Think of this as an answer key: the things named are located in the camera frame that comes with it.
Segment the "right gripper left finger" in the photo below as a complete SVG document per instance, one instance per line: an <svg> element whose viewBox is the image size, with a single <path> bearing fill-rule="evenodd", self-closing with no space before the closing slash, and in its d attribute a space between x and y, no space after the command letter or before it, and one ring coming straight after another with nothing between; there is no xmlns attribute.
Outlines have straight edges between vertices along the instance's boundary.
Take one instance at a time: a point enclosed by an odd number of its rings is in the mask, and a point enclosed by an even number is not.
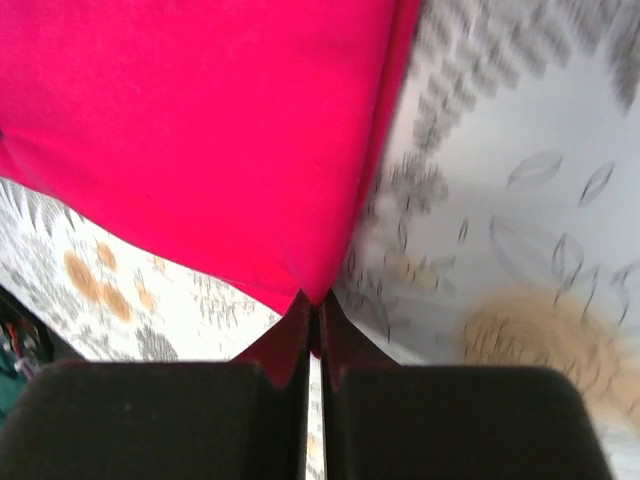
<svg viewBox="0 0 640 480"><path fill-rule="evenodd" d="M311 305L227 362L56 362L1 432L5 479L301 479Z"/></svg>

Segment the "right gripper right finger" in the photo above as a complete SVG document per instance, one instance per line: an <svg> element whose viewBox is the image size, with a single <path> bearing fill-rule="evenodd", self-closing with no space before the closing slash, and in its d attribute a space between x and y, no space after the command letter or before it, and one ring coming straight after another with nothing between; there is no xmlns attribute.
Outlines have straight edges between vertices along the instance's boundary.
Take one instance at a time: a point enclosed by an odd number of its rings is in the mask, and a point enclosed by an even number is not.
<svg viewBox="0 0 640 480"><path fill-rule="evenodd" d="M577 390L538 367L403 366L328 295L318 311L330 479L608 479Z"/></svg>

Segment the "magenta t shirt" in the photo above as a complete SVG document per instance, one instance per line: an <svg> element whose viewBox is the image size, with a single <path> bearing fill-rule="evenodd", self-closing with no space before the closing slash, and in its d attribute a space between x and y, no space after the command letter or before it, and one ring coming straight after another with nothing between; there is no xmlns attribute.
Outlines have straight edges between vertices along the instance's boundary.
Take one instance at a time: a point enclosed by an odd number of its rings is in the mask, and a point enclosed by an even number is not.
<svg viewBox="0 0 640 480"><path fill-rule="evenodd" d="M1 283L91 359L224 359L335 280L416 1L5 1Z"/></svg>

